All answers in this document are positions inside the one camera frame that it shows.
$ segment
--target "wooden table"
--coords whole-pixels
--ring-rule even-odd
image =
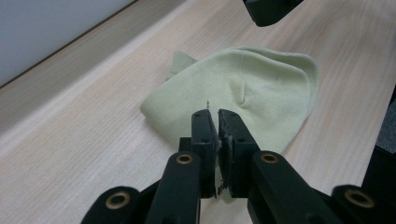
[[[142,101],[173,52],[239,45],[306,53],[322,75],[288,161],[314,188],[359,185],[396,83],[396,2],[305,0],[256,27],[242,1],[140,0],[0,90],[0,222],[79,223],[105,190],[144,189],[176,152]],[[201,223],[249,223],[246,200],[204,200]]]

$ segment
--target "cloth fold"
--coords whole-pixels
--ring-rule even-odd
[[[282,152],[301,129],[318,94],[318,71],[304,54],[242,46],[196,61],[174,54],[167,80],[141,112],[175,147],[191,136],[191,114],[206,108],[238,113],[261,150]]]

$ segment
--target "microfiber cloth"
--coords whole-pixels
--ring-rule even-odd
[[[312,111],[318,80],[314,60],[299,53],[242,46],[196,61],[176,52],[168,79],[140,109],[175,147],[180,137],[191,136],[194,112],[207,104],[212,114],[231,110],[261,150],[280,153]],[[212,118],[217,126],[218,116]]]

